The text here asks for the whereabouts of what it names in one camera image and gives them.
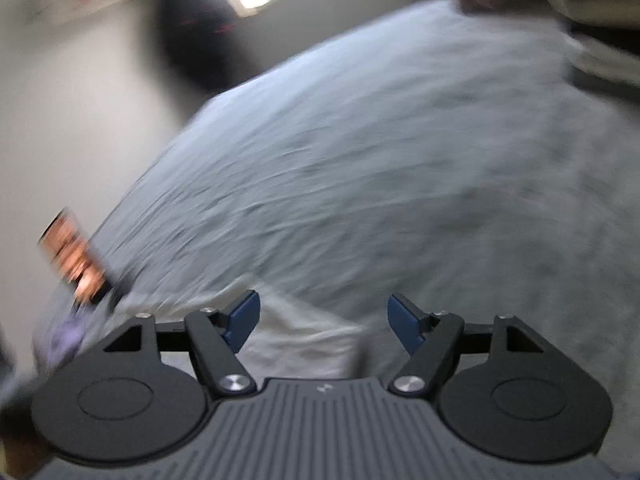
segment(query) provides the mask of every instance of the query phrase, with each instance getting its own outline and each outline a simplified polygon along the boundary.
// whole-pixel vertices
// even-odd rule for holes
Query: black object
[[[159,38],[169,60],[206,91],[231,86],[228,66],[233,26],[224,0],[159,0]]]
[[[467,324],[400,295],[387,308],[411,354],[388,391],[367,378],[271,379],[257,392],[233,356],[258,321],[252,291],[184,323],[133,319],[35,394],[54,457],[34,478],[615,478],[593,455],[609,397],[523,322]],[[201,384],[158,349],[189,351]],[[476,352],[488,360],[454,375]]]

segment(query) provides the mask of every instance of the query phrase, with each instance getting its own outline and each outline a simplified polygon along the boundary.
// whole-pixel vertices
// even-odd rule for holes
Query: gray ribbed panel
[[[53,460],[37,480],[609,480],[593,457],[518,466],[458,440],[432,407],[376,379],[273,380],[264,393],[224,402],[191,443],[131,468]]]

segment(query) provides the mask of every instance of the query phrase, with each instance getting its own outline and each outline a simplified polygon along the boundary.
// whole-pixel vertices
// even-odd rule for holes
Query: gray bed sheet
[[[252,272],[361,322],[383,379],[392,292],[514,313],[610,391],[602,456],[638,468],[640,112],[562,70],[551,18],[417,4],[212,99],[95,244],[136,292]]]

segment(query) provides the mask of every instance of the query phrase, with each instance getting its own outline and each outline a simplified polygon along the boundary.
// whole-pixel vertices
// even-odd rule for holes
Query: metal bolt
[[[241,392],[251,386],[251,379],[244,375],[225,375],[218,381],[220,388],[228,392]]]
[[[427,383],[424,382],[424,379],[417,377],[415,375],[405,375],[402,377],[398,377],[394,381],[394,386],[396,390],[400,392],[404,392],[406,394],[412,392],[419,392],[423,389]]]

